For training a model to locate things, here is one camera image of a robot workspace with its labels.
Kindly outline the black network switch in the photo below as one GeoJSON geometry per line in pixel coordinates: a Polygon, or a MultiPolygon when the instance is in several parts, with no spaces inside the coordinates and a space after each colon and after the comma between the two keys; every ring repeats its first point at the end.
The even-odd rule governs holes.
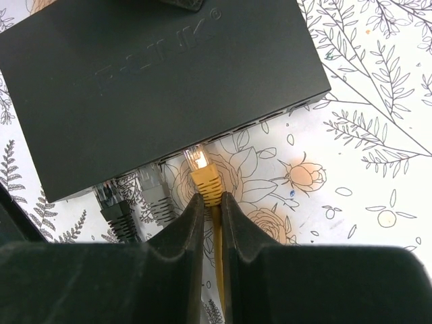
{"type": "Polygon", "coordinates": [[[295,1],[56,1],[1,33],[49,202],[331,89],[295,1]]]}

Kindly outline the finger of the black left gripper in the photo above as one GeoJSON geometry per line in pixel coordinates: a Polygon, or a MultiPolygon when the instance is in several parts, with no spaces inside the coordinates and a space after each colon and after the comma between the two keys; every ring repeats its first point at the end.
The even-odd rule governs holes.
{"type": "Polygon", "coordinates": [[[160,0],[160,2],[188,11],[198,12],[204,3],[204,0],[160,0]]]}

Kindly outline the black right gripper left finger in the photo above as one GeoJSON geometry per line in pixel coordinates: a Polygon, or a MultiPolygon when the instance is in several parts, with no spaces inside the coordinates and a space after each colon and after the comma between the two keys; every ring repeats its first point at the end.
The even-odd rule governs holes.
{"type": "Polygon", "coordinates": [[[1,248],[2,323],[198,323],[204,202],[146,242],[1,248]]]}

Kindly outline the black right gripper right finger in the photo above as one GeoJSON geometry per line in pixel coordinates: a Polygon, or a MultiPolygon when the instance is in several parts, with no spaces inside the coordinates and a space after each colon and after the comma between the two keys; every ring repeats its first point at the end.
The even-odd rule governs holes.
{"type": "Polygon", "coordinates": [[[430,323],[431,282],[390,246],[283,245],[221,203],[227,323],[430,323]]]}

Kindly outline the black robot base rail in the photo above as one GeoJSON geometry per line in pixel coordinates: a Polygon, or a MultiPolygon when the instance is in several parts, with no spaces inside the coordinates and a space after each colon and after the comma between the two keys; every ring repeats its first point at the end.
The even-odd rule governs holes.
{"type": "Polygon", "coordinates": [[[12,242],[47,242],[2,186],[0,217],[2,246],[12,242]]]}

